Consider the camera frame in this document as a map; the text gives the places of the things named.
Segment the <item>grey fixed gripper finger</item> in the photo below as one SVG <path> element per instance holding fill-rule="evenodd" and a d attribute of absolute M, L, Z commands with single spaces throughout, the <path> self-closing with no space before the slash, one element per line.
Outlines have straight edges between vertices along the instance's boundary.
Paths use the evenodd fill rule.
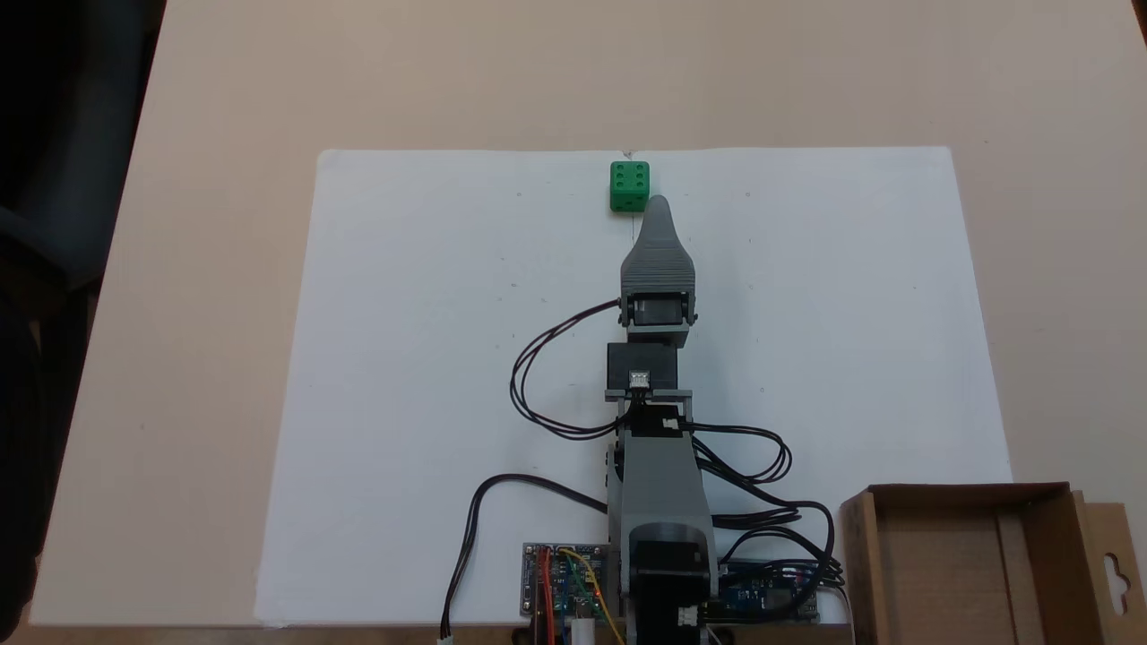
<path fill-rule="evenodd" d="M 621 265 L 621 294 L 695 294 L 696 274 L 689 252 L 677 236 L 668 197 L 654 195 L 642 213 L 642 230 Z"/>

